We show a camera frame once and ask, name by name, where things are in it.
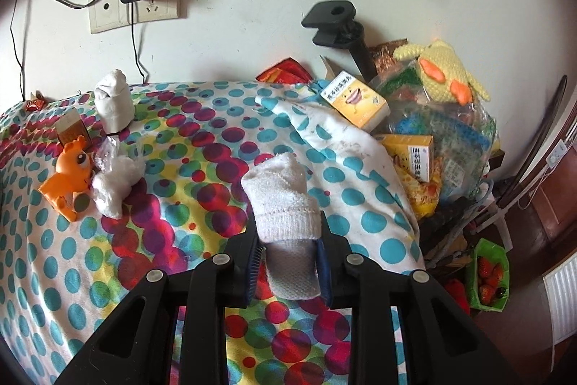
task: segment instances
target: black stand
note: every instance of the black stand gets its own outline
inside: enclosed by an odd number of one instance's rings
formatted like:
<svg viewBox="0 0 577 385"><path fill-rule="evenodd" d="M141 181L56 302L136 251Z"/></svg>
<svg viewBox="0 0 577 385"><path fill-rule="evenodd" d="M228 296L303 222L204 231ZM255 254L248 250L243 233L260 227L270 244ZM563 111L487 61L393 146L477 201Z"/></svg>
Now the black stand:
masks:
<svg viewBox="0 0 577 385"><path fill-rule="evenodd" d="M488 338L425 271L410 276L352 253L322 216L317 271L332 309L351 307L350 385L397 383L391 306L397 306L411 385L516 385ZM251 217L224 253L195 270L149 271L74 356L56 385L163 385L169 380L178 307L186 305L182 385L228 383L224 308L253 297L262 247Z"/></svg>
<svg viewBox="0 0 577 385"><path fill-rule="evenodd" d="M377 75L367 45L365 29L355 22L355 6L350 1L324 1L315 4L301 22L305 28L318 29L313 43L320 47L348 49L363 79L368 83Z"/></svg>

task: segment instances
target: electrical outlet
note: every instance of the electrical outlet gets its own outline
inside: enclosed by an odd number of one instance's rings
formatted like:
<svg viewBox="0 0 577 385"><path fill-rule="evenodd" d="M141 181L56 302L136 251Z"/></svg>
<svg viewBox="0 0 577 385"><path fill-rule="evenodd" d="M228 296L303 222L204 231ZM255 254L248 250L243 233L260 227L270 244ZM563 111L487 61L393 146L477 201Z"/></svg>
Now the electrical outlet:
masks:
<svg viewBox="0 0 577 385"><path fill-rule="evenodd" d="M135 11L135 23L178 19L180 0L141 0Z"/></svg>
<svg viewBox="0 0 577 385"><path fill-rule="evenodd" d="M88 8L90 33L111 30L128 25L128 9L120 0L99 0Z"/></svg>
<svg viewBox="0 0 577 385"><path fill-rule="evenodd" d="M565 154L567 153L567 146L562 140L559 140L555 148L547 156L547 165L553 170Z"/></svg>
<svg viewBox="0 0 577 385"><path fill-rule="evenodd" d="M88 8L90 33L130 25L130 4L120 0L99 0ZM180 0L141 0L135 3L135 23L177 19Z"/></svg>

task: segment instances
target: teal polka dot fabric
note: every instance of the teal polka dot fabric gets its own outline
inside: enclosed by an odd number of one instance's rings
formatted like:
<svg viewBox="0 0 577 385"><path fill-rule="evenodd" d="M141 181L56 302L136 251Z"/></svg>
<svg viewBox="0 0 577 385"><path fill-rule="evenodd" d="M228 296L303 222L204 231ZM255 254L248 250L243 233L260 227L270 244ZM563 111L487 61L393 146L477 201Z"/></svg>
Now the teal polka dot fabric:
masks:
<svg viewBox="0 0 577 385"><path fill-rule="evenodd" d="M34 383L54 383L147 271L193 269L242 232L240 179L277 153L296 155L309 194L353 251L387 270L423 269L416 220L385 149L306 86L160 83L133 86L132 97L135 120L119 138L129 149L142 144L146 170L120 220L79 194L79 219L69 223L38 192L62 150L54 123L68 109L79 111L95 146L105 138L92 94L0 116L0 332ZM391 315L402 383L402 335ZM230 383L346 382L350 312L278 299L264 270L250 307L227 311L226 332Z"/></svg>

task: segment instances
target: yellow knitted toy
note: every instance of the yellow knitted toy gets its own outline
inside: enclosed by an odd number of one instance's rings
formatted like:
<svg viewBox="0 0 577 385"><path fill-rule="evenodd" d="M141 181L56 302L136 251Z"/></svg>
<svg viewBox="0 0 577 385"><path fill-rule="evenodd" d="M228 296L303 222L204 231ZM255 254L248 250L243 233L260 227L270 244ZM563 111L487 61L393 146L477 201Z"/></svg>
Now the yellow knitted toy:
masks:
<svg viewBox="0 0 577 385"><path fill-rule="evenodd" d="M433 101L466 105L473 101L471 88L483 100L490 100L487 91L465 69L455 50L444 41L433 41L427 47L404 45L395 50L393 58L397 61L418 58L417 72Z"/></svg>

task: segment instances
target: orange toy fox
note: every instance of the orange toy fox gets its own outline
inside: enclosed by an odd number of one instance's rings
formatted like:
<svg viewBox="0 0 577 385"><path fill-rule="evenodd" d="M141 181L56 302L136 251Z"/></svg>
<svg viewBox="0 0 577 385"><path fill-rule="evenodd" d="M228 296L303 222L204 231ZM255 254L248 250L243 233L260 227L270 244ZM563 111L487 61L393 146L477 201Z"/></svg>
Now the orange toy fox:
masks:
<svg viewBox="0 0 577 385"><path fill-rule="evenodd" d="M56 161L56 173L38 188L54 209L69 222L77 218L73 193L82 193L90 186L92 159L84 152L85 145L84 136L78 136L66 144Z"/></svg>

